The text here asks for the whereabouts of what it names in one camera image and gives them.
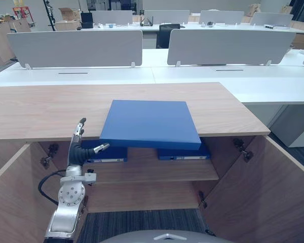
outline blue binder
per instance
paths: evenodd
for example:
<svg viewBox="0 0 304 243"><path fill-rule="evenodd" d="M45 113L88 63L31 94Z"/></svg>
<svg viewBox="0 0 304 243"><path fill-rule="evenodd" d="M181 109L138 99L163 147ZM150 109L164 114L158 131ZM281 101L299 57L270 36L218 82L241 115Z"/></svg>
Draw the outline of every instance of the blue binder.
<svg viewBox="0 0 304 243"><path fill-rule="evenodd" d="M93 148L101 145L100 140L83 140L82 148ZM105 151L94 155L88 159L87 163L98 163L98 162L126 162L127 161L127 148L123 147L112 147L110 146Z"/></svg>
<svg viewBox="0 0 304 243"><path fill-rule="evenodd" d="M210 159L211 153L204 143L199 150L158 149L159 160Z"/></svg>
<svg viewBox="0 0 304 243"><path fill-rule="evenodd" d="M183 101L113 100L100 141L116 147L186 150L201 145Z"/></svg>

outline cabinet door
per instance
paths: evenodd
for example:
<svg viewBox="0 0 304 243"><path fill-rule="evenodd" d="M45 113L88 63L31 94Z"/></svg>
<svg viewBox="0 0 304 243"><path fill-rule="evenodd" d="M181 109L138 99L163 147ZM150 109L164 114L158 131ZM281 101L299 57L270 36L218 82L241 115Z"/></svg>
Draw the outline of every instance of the cabinet door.
<svg viewBox="0 0 304 243"><path fill-rule="evenodd" d="M56 206L37 190L40 180L56 170L45 170L46 156L38 143L26 144L0 169L0 243L43 242ZM57 198L59 177L50 178L43 191Z"/></svg>
<svg viewBox="0 0 304 243"><path fill-rule="evenodd" d="M271 138L256 137L207 196L210 229L235 242L304 242L304 167Z"/></svg>

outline office chair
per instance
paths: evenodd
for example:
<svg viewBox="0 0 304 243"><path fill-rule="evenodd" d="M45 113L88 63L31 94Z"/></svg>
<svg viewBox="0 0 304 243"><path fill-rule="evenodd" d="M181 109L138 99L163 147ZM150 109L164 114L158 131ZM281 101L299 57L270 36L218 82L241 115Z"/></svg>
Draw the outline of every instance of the office chair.
<svg viewBox="0 0 304 243"><path fill-rule="evenodd" d="M180 29L180 24L161 24L157 34L157 49L169 48L170 34L173 29Z"/></svg>

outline floor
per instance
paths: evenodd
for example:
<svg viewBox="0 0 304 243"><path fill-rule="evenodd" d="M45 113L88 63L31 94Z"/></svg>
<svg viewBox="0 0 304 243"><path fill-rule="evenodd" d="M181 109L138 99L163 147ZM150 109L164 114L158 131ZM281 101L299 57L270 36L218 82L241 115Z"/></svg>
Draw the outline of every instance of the floor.
<svg viewBox="0 0 304 243"><path fill-rule="evenodd" d="M148 229L205 233L207 225L198 209L90 213L78 243L98 243L122 233Z"/></svg>
<svg viewBox="0 0 304 243"><path fill-rule="evenodd" d="M288 148L275 134L270 133L271 137L276 143L278 143L283 149L285 149L290 155L297 159L304 166L304 147Z"/></svg>

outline cabinet shelf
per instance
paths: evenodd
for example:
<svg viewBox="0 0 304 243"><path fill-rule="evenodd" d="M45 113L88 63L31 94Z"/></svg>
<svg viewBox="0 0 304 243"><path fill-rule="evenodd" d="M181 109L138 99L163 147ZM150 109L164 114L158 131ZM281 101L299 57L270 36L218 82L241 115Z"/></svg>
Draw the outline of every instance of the cabinet shelf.
<svg viewBox="0 0 304 243"><path fill-rule="evenodd" d="M87 187L88 212L196 209L191 182L142 182L98 184Z"/></svg>
<svg viewBox="0 0 304 243"><path fill-rule="evenodd" d="M210 160L158 160L150 148L129 148L127 162L85 164L94 169L97 183L218 180Z"/></svg>

